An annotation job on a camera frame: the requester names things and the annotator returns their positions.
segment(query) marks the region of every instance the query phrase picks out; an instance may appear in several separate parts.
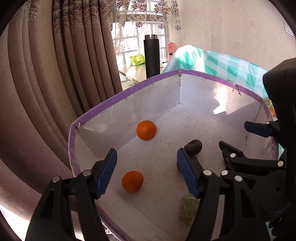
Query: water bottle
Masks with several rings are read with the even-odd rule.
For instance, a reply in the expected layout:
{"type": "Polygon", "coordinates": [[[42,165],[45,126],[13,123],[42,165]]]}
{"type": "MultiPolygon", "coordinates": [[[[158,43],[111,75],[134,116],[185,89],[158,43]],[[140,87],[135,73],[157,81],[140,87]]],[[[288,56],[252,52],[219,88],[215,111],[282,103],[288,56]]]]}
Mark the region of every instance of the water bottle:
{"type": "Polygon", "coordinates": [[[144,39],[146,78],[160,74],[159,39],[156,34],[145,35],[144,39]]]}

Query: green package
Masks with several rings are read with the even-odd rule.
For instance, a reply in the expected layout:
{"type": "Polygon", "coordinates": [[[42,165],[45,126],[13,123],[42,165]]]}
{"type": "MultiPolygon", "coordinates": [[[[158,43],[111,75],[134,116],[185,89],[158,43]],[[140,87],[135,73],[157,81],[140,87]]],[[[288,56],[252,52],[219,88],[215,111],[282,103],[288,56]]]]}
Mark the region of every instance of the green package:
{"type": "Polygon", "coordinates": [[[131,56],[131,65],[137,66],[145,63],[145,57],[141,54],[131,56]]]}

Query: brown curtain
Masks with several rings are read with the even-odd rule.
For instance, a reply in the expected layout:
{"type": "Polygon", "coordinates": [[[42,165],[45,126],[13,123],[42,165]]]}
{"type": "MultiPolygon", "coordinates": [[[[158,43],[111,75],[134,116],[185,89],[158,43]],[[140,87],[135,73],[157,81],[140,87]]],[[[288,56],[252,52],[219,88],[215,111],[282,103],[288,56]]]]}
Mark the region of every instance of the brown curtain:
{"type": "Polygon", "coordinates": [[[54,0],[53,30],[71,103],[84,111],[122,91],[113,47],[110,0],[54,0]]]}
{"type": "Polygon", "coordinates": [[[38,0],[28,0],[0,37],[0,204],[26,219],[53,176],[73,177],[68,128],[44,73],[37,17],[38,0]]]}

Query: white table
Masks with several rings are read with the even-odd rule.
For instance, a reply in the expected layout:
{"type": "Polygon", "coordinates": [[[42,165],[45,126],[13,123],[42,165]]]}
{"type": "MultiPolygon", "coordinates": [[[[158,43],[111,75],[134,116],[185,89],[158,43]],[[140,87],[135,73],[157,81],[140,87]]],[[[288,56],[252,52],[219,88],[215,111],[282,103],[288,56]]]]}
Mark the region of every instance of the white table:
{"type": "MultiPolygon", "coordinates": [[[[168,63],[162,63],[166,62],[166,59],[161,60],[160,62],[160,73],[163,72],[165,67],[168,63]]],[[[119,73],[126,76],[128,79],[132,80],[135,83],[139,83],[144,81],[146,78],[146,66],[138,65],[138,66],[131,66],[130,64],[125,64],[118,66],[119,73]]]]}

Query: teal checkered cloth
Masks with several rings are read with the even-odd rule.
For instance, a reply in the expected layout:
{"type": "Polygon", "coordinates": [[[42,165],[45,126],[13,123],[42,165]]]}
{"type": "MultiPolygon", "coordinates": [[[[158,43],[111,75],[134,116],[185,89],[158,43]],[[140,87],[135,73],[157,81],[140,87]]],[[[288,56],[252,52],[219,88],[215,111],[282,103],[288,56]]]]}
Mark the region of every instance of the teal checkered cloth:
{"type": "Polygon", "coordinates": [[[163,73],[174,69],[191,69],[237,83],[266,98],[262,77],[267,70],[230,55],[205,51],[191,45],[179,48],[163,73]]]}

